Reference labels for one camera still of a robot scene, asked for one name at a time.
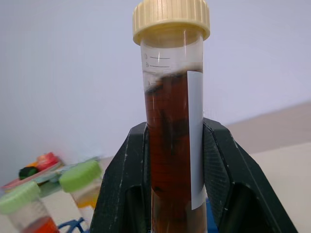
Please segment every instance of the white wall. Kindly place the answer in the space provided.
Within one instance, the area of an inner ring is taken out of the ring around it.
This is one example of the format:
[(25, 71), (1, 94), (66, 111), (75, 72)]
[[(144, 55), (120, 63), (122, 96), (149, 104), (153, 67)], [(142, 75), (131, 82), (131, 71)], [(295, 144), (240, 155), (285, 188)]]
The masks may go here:
[[(43, 152), (112, 156), (145, 121), (138, 3), (0, 1), (0, 184)], [(228, 124), (311, 100), (307, 0), (209, 5), (207, 117)]]

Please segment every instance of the cream screw cap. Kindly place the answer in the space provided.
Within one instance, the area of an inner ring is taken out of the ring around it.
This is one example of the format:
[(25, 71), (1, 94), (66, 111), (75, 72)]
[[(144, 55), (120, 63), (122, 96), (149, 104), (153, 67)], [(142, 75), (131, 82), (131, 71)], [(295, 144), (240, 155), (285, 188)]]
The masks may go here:
[(140, 45), (146, 29), (168, 24), (193, 25), (210, 35), (209, 8), (204, 0), (144, 0), (133, 12), (133, 40)]

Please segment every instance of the red liquid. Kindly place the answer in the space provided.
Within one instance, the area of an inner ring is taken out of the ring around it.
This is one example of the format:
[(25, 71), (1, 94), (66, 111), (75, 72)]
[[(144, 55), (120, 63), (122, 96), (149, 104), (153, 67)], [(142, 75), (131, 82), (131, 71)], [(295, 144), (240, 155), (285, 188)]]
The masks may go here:
[(51, 217), (43, 217), (25, 228), (22, 233), (59, 233), (59, 230)]
[(152, 232), (206, 233), (205, 203), (191, 210), (187, 71), (162, 77), (145, 92), (145, 102), (150, 137)]

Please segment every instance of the green cap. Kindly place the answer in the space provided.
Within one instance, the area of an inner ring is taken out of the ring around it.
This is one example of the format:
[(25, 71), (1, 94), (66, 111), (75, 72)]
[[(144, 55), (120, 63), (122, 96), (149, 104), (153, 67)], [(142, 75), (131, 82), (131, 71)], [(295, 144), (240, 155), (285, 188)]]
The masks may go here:
[(39, 186), (33, 182), (22, 184), (0, 198), (0, 213), (8, 215), (24, 207), (40, 195)]
[(66, 171), (59, 179), (59, 183), (66, 193), (71, 193), (86, 187), (94, 179), (100, 178), (101, 174), (102, 170), (99, 163), (91, 160)]

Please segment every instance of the white label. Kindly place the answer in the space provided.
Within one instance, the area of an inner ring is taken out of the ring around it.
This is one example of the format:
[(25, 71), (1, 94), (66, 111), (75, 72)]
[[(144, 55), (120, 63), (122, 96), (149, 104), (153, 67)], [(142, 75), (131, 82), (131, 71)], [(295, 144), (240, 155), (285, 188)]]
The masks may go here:
[(91, 222), (92, 222), (92, 218), (93, 218), (93, 214), (94, 214), (94, 210), (92, 208), (92, 206), (87, 206), (84, 208), (79, 208), (82, 217), (84, 218), (85, 222), (87, 223), (87, 225), (90, 227), (91, 226)]
[(189, 137), (190, 137), (190, 171), (191, 171), (191, 208), (202, 205), (204, 197), (203, 180), (203, 73), (187, 71)]

